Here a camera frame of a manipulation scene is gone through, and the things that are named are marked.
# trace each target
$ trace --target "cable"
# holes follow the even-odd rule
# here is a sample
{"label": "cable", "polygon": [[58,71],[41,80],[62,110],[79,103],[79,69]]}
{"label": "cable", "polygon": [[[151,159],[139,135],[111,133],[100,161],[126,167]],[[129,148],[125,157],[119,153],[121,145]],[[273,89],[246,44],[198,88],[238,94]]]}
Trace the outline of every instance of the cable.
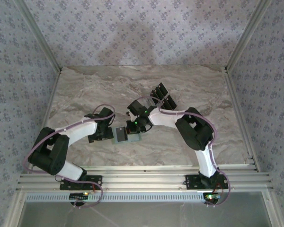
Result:
{"label": "cable", "polygon": [[151,130],[152,129],[152,125],[150,126],[150,128],[148,129],[148,130],[145,130],[145,131],[141,131],[141,132],[148,132],[149,130]]}
{"label": "cable", "polygon": [[56,179],[56,177],[57,177],[57,175],[55,175],[55,181],[57,181],[57,182],[61,182],[61,181],[62,181],[62,180],[61,180],[61,181],[58,181],[58,180]]}
{"label": "cable", "polygon": [[161,105],[158,105],[158,109],[159,109],[160,113],[162,113],[162,114],[167,114],[167,115],[182,115],[182,114],[183,114],[183,115],[191,115],[191,116],[194,116],[194,117],[197,117],[197,118],[199,118],[199,119],[202,119],[202,120],[206,121],[206,122],[211,126],[211,128],[212,128],[212,130],[213,130],[213,132],[214,132],[214,135],[213,135],[212,141],[210,141],[210,143],[208,144],[210,160],[211,160],[211,162],[212,162],[212,165],[213,165],[214,169],[215,169],[218,173],[220,173],[220,174],[222,174],[222,175],[225,176],[225,178],[226,178],[226,180],[227,180],[227,185],[228,185],[228,193],[227,193],[226,198],[225,198],[221,203],[219,203],[219,204],[213,204],[213,203],[210,203],[210,202],[207,202],[207,203],[210,204],[210,205],[212,205],[212,206],[220,206],[220,205],[222,205],[223,203],[225,203],[225,202],[228,200],[229,195],[230,195],[230,193],[231,193],[231,183],[230,183],[230,181],[229,181],[228,176],[227,176],[223,171],[221,171],[220,169],[218,169],[218,167],[216,166],[215,161],[213,160],[212,144],[214,143],[214,141],[216,140],[216,137],[217,137],[217,129],[215,128],[215,126],[213,125],[213,123],[211,123],[207,118],[205,118],[205,117],[203,117],[203,116],[201,116],[201,115],[198,115],[198,114],[196,114],[196,113],[190,113],[190,112],[170,113],[170,112],[162,111],[161,108],[160,108],[160,107],[163,105],[162,101],[161,101],[160,99],[156,98],[156,97],[153,97],[153,96],[142,96],[142,97],[137,98],[136,100],[143,99],[143,98],[153,98],[153,99],[158,100],[158,101],[161,103]]}
{"label": "cable", "polygon": [[115,115],[113,116],[112,120],[110,121],[109,125],[108,126],[111,126],[114,122],[114,119],[115,119]]}
{"label": "cable", "polygon": [[[54,136],[54,135],[56,135],[56,134],[58,134],[58,133],[60,133],[60,132],[62,132],[62,131],[66,131],[66,130],[72,129],[73,127],[76,127],[76,126],[78,126],[78,125],[80,125],[80,124],[84,124],[84,123],[87,123],[87,122],[106,120],[106,119],[108,119],[108,118],[110,118],[110,117],[112,117],[112,116],[115,115],[115,108],[114,108],[112,105],[110,105],[110,104],[101,104],[101,105],[97,106],[97,107],[95,108],[95,110],[93,111],[93,113],[94,113],[100,106],[103,106],[103,105],[107,105],[107,106],[111,107],[111,108],[113,109],[113,113],[112,113],[111,115],[107,116],[107,117],[93,118],[93,119],[85,119],[85,120],[83,120],[83,121],[81,121],[81,122],[76,122],[76,123],[74,123],[74,124],[71,124],[71,125],[69,125],[69,126],[63,128],[63,129],[56,130],[56,131],[52,132],[51,134],[49,134],[48,136],[45,136],[45,137],[44,137],[42,140],[40,140],[36,145],[34,145],[34,147],[30,150],[30,152],[25,156],[25,158],[24,158],[23,161],[22,161],[22,166],[23,166],[23,168],[24,168],[25,170],[27,170],[29,173],[38,173],[38,174],[41,173],[41,174],[46,174],[45,171],[32,170],[32,169],[29,169],[28,167],[26,167],[26,162],[27,162],[29,156],[31,156],[31,154],[32,154],[42,143],[44,143],[47,139],[51,138],[52,136]],[[101,199],[102,199],[102,197],[103,197],[103,188],[101,187],[100,184],[97,184],[97,183],[92,182],[92,181],[74,181],[74,180],[72,180],[72,179],[65,178],[65,177],[64,177],[64,179],[66,179],[67,181],[73,182],[73,183],[90,183],[90,184],[92,184],[92,185],[98,186],[98,187],[100,188],[100,190],[101,190],[101,196],[100,196],[100,198],[98,199],[97,202],[95,202],[95,203],[93,203],[93,204],[90,204],[90,205],[86,205],[86,207],[87,207],[87,208],[88,208],[88,207],[92,207],[92,206],[95,206],[95,205],[97,205],[98,203],[100,203],[100,201],[101,201]]]}
{"label": "cable", "polygon": [[220,187],[220,189],[222,190],[221,192],[221,196],[223,195],[223,188],[222,188],[222,185],[220,183],[217,183],[216,184],[216,187],[214,188],[214,190],[212,191],[212,193],[214,193],[217,189],[218,189],[218,186]]}

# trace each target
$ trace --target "patterned wallpaper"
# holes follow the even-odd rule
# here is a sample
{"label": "patterned wallpaper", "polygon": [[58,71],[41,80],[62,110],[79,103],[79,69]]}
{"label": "patterned wallpaper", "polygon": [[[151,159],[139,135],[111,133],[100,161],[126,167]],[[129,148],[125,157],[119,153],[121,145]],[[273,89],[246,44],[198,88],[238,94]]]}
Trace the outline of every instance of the patterned wallpaper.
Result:
{"label": "patterned wallpaper", "polygon": [[273,0],[234,67],[262,171],[271,172],[284,211],[284,0]]}
{"label": "patterned wallpaper", "polygon": [[0,226],[56,73],[12,0],[0,0]]}
{"label": "patterned wallpaper", "polygon": [[221,64],[258,0],[26,0],[61,66]]}

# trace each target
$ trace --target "glass panel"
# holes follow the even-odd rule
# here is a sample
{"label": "glass panel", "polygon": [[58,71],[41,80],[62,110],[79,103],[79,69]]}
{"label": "glass panel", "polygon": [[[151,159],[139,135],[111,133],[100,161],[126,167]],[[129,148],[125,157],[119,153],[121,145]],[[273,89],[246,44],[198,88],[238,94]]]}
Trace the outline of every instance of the glass panel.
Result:
{"label": "glass panel", "polygon": [[232,193],[220,207],[197,203],[110,203],[73,209],[66,202],[25,203],[18,227],[269,227],[262,194]]}

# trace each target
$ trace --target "marble surface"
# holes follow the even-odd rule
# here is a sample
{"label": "marble surface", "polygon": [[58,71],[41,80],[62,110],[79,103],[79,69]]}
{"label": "marble surface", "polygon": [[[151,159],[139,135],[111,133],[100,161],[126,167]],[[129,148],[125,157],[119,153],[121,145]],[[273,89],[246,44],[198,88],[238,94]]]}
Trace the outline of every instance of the marble surface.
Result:
{"label": "marble surface", "polygon": [[[177,102],[176,110],[195,107],[218,130],[213,146],[218,164],[245,164],[244,146],[231,98],[219,66],[90,66],[64,67],[47,125],[58,128],[78,121],[99,104],[116,109],[112,126],[129,120],[127,106],[163,82]],[[176,129],[154,126],[142,140],[89,144],[83,138],[70,146],[68,160],[81,166],[198,165],[194,151]]]}

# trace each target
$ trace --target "metal frame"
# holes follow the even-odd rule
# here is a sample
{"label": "metal frame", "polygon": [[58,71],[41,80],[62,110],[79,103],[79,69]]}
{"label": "metal frame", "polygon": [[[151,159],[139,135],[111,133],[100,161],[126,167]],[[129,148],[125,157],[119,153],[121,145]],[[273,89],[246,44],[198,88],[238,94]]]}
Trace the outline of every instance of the metal frame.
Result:
{"label": "metal frame", "polygon": [[[273,227],[284,226],[269,173],[260,172],[260,167],[250,139],[245,118],[240,108],[231,77],[225,72],[225,81],[228,87],[234,112],[239,122],[239,127],[248,151],[248,163],[238,165],[219,165],[230,179],[231,193],[235,192],[262,192],[266,209]],[[55,81],[50,102],[43,120],[42,127],[46,125],[53,96],[57,87],[58,77]],[[185,175],[197,174],[197,166],[83,166],[89,175],[102,175],[102,187],[106,195],[114,193],[170,193],[186,194],[195,192],[209,192],[210,190],[187,190],[183,184]],[[15,227],[20,222],[21,212],[28,194],[50,193],[65,194],[59,190],[60,183],[53,176],[47,174],[22,174],[20,176],[16,193],[6,218],[6,227]]]}
{"label": "metal frame", "polygon": [[239,60],[241,54],[243,53],[245,47],[249,43],[254,31],[256,30],[258,24],[262,20],[264,13],[266,12],[271,0],[260,0],[254,10],[243,34],[241,35],[235,49],[233,50],[228,62],[226,64],[227,72],[231,72],[236,62]]}
{"label": "metal frame", "polygon": [[45,56],[47,57],[50,65],[56,72],[60,72],[60,66],[58,61],[56,60],[51,48],[49,47],[48,43],[46,42],[44,36],[40,28],[38,27],[32,13],[30,12],[29,8],[27,7],[24,0],[14,0],[15,5],[19,9],[23,19],[26,21],[28,27],[30,28],[31,32],[33,33],[36,41],[40,45],[40,48],[44,52]]}

